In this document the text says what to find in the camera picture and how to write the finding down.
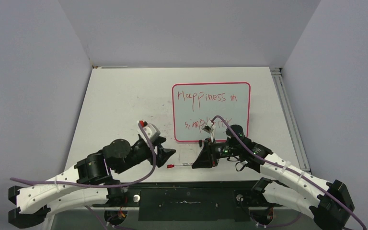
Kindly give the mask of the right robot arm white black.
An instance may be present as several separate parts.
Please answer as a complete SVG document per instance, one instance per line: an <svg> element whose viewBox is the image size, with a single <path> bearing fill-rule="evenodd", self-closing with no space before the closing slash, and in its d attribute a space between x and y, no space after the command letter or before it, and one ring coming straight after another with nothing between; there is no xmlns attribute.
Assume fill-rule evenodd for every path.
<svg viewBox="0 0 368 230"><path fill-rule="evenodd" d="M355 207L344 183L329 182L293 166L247 138L240 125L228 127L226 135L222 143L206 138L192 168L213 168L221 158L234 157L243 168L262 175L251 189L254 203L288 207L313 219L322 230L345 229Z"/></svg>

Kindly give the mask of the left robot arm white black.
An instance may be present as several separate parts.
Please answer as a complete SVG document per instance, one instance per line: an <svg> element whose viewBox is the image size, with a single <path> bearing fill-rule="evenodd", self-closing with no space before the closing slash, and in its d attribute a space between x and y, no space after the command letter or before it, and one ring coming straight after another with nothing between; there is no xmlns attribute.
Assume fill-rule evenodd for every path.
<svg viewBox="0 0 368 230"><path fill-rule="evenodd" d="M43 182L18 180L25 186L12 186L8 190L8 199L16 206L8 212L8 222L26 229L76 207L125 204L130 183L114 179L112 172L121 174L143 161L160 168L176 152L162 146L166 141L164 137L157 136L151 141L149 147L143 138L133 145L125 139L116 139L51 179Z"/></svg>

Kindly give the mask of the pink framed whiteboard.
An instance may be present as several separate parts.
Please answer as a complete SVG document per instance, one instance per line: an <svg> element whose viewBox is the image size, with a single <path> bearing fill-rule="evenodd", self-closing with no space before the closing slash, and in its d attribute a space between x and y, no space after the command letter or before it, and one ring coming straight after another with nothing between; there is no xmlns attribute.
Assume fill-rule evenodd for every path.
<svg viewBox="0 0 368 230"><path fill-rule="evenodd" d="M251 86L247 82L181 83L172 87L174 138L197 142L209 137L202 130L210 120L215 139L225 141L226 125L249 131Z"/></svg>

